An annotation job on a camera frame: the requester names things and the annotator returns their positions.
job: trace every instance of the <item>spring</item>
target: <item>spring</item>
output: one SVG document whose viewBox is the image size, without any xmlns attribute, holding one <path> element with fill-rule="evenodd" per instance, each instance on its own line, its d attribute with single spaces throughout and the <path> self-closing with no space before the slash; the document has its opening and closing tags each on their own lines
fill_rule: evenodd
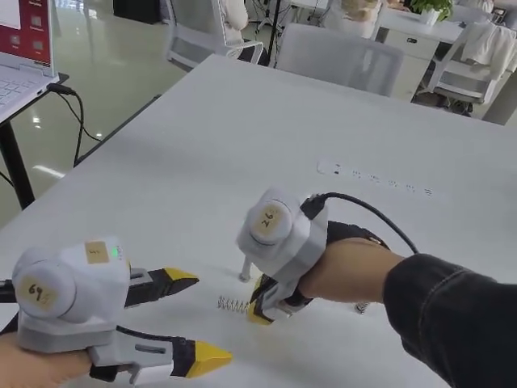
<svg viewBox="0 0 517 388">
<path fill-rule="evenodd" d="M 229 297 L 219 296 L 219 300 L 217 301 L 217 308 L 228 311 L 235 311 L 241 314 L 246 314 L 248 312 L 248 308 L 250 307 L 249 302 L 240 301 L 238 299 L 232 299 Z"/>
<path fill-rule="evenodd" d="M 354 306 L 354 310 L 357 314 L 364 314 L 364 311 L 366 310 L 366 308 L 368 307 L 369 303 L 368 302 L 361 302 L 361 303 L 356 303 L 355 306 Z"/>
</svg>

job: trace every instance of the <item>laptop keyboard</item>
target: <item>laptop keyboard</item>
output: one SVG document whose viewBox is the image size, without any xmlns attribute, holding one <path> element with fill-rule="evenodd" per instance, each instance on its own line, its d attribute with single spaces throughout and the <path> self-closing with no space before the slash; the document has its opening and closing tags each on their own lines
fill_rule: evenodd
<svg viewBox="0 0 517 388">
<path fill-rule="evenodd" d="M 18 98 L 21 93 L 28 91 L 35 85 L 36 83 L 32 81 L 0 78 L 0 108 Z"/>
</svg>

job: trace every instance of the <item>green plant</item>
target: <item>green plant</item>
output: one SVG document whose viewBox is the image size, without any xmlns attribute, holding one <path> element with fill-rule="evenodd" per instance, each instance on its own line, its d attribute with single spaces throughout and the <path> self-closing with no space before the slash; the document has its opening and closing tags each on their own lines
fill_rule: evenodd
<svg viewBox="0 0 517 388">
<path fill-rule="evenodd" d="M 452 14 L 451 0 L 411 0 L 411 8 L 414 11 L 439 11 L 439 21 L 445 20 Z"/>
</svg>

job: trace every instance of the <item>laptop screen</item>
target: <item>laptop screen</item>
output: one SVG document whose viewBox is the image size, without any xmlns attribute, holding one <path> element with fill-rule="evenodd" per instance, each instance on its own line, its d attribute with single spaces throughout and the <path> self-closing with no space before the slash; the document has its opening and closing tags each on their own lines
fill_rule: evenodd
<svg viewBox="0 0 517 388">
<path fill-rule="evenodd" d="M 50 65 L 48 1 L 0 0 L 0 53 Z"/>
</svg>

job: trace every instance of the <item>round white cap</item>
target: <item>round white cap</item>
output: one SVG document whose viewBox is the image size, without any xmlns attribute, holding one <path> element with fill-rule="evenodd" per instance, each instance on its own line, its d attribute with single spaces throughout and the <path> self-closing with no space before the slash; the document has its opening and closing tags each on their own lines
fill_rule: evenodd
<svg viewBox="0 0 517 388">
<path fill-rule="evenodd" d="M 58 318 L 75 300 L 74 275 L 66 264 L 56 260 L 20 268 L 13 286 L 20 309 L 36 318 Z"/>
</svg>

